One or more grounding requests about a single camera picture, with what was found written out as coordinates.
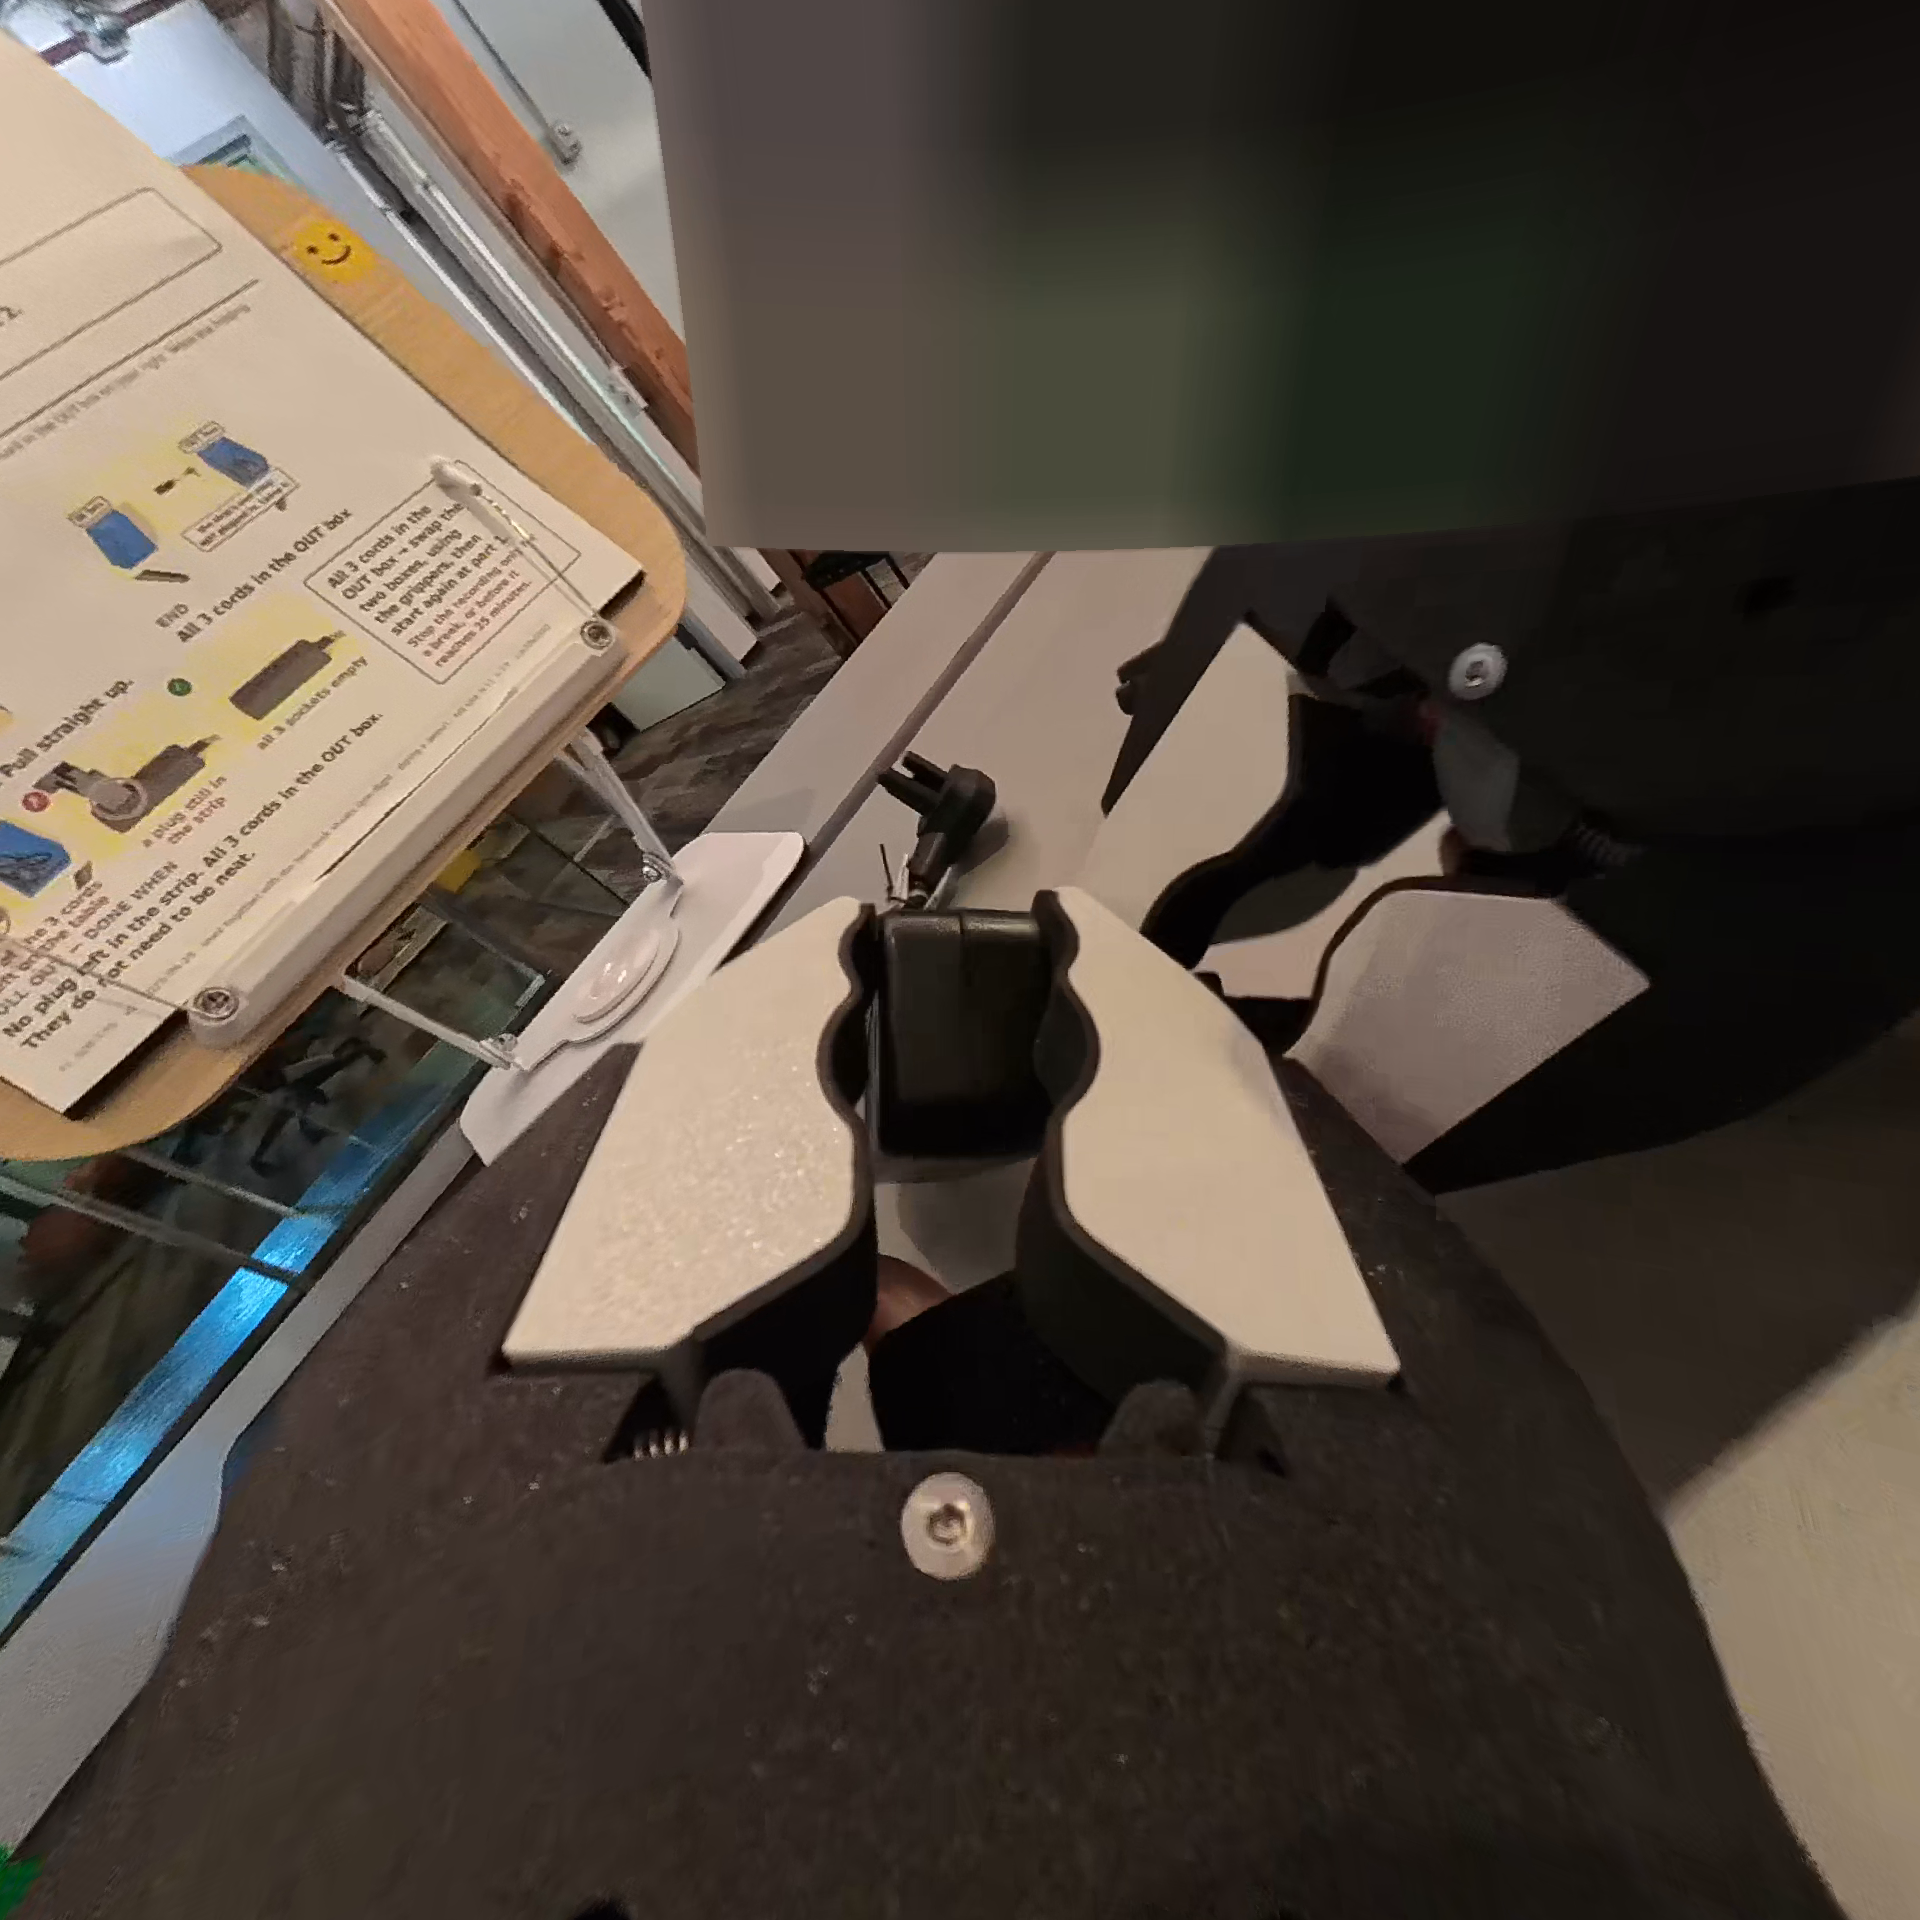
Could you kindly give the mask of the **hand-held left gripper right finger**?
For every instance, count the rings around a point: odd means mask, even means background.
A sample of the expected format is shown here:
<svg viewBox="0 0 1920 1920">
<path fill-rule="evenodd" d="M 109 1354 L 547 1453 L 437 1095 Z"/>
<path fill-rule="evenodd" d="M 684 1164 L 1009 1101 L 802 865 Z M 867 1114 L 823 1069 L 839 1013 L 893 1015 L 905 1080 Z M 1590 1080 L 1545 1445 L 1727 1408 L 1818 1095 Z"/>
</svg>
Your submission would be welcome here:
<svg viewBox="0 0 1920 1920">
<path fill-rule="evenodd" d="M 1211 1437 L 1247 1389 L 1385 1389 L 1401 1357 L 1261 1045 L 1092 895 L 1033 904 L 1047 1120 L 1017 1297 L 1109 1407 L 1191 1393 Z"/>
</svg>

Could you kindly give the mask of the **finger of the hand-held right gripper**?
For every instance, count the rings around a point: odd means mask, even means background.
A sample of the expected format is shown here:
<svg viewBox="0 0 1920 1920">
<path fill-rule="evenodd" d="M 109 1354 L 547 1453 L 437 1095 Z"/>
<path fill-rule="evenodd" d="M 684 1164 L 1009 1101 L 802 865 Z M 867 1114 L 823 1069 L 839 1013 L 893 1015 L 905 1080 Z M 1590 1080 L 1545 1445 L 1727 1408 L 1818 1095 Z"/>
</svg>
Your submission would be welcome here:
<svg viewBox="0 0 1920 1920">
<path fill-rule="evenodd" d="M 1225 637 L 1098 829 L 1098 899 L 1140 929 L 1148 907 L 1202 859 L 1230 852 L 1290 772 L 1285 657 L 1250 626 Z M 1397 881 L 1443 874 L 1433 821 L 1377 865 L 1271 881 L 1221 921 L 1207 964 L 1319 964 L 1346 920 Z"/>
<path fill-rule="evenodd" d="M 1649 989 L 1562 904 L 1445 877 L 1379 884 L 1278 932 L 1290 1055 L 1397 1164 Z"/>
</svg>

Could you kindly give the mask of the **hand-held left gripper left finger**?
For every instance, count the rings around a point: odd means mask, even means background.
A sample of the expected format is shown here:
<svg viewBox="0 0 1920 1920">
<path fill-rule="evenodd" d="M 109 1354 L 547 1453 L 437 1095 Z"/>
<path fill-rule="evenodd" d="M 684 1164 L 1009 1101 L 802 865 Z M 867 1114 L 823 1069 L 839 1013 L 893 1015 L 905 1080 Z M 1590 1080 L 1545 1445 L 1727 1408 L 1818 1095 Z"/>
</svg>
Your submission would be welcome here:
<svg viewBox="0 0 1920 1920">
<path fill-rule="evenodd" d="M 873 1223 L 855 1095 L 831 1080 L 871 923 L 827 901 L 658 1023 L 502 1336 L 513 1370 L 695 1378 L 714 1337 Z"/>
</svg>

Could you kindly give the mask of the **black power strip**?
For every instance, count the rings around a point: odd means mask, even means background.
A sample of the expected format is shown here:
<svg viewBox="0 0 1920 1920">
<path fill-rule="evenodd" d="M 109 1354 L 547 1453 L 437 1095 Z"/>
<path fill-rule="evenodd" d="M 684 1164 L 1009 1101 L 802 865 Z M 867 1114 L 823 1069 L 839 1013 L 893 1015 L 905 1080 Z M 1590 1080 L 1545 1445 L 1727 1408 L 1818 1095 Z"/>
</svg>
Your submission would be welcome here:
<svg viewBox="0 0 1920 1920">
<path fill-rule="evenodd" d="M 1052 962 L 1031 912 L 897 909 L 876 927 L 869 1123 L 909 1161 L 1019 1161 L 1049 1095 L 1035 1043 Z"/>
</svg>

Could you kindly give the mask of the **person's left hand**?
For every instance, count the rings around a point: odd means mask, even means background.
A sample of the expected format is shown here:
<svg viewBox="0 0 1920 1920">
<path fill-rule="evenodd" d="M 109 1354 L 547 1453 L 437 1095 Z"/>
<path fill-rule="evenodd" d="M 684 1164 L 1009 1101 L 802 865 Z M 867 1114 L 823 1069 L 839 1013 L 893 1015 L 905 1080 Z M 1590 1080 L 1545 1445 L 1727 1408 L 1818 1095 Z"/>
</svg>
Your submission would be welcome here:
<svg viewBox="0 0 1920 1920">
<path fill-rule="evenodd" d="M 1081 1457 L 1114 1417 L 1033 1331 L 1012 1272 L 951 1290 L 885 1256 L 863 1351 L 890 1452 Z"/>
</svg>

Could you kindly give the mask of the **printed instruction sheet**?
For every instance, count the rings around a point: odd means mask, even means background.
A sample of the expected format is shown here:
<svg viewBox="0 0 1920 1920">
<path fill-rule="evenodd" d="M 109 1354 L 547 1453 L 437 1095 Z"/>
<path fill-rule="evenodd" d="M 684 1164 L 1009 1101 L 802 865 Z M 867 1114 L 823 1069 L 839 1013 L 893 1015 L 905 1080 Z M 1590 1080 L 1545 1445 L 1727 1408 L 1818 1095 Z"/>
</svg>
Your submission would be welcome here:
<svg viewBox="0 0 1920 1920">
<path fill-rule="evenodd" d="M 5 1083 L 260 1031 L 618 672 L 638 556 L 5 39 Z"/>
</svg>

